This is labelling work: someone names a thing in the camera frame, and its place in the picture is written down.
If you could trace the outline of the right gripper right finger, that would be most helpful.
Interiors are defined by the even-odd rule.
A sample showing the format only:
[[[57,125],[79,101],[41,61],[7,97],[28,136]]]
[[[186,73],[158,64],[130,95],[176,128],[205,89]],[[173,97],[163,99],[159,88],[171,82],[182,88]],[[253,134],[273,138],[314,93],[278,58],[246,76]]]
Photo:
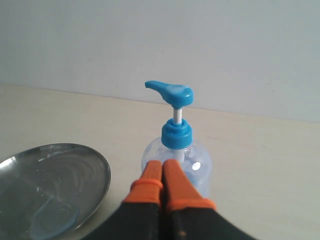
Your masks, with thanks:
[[[195,189],[177,160],[166,160],[162,173],[172,240],[254,239],[216,211],[215,203]]]

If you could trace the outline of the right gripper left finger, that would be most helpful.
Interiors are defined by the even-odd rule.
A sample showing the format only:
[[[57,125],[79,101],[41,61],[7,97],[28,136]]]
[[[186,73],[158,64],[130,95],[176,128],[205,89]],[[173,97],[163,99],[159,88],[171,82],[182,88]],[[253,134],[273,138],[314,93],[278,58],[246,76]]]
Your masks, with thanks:
[[[151,160],[119,208],[84,240],[157,240],[161,208],[162,163]]]

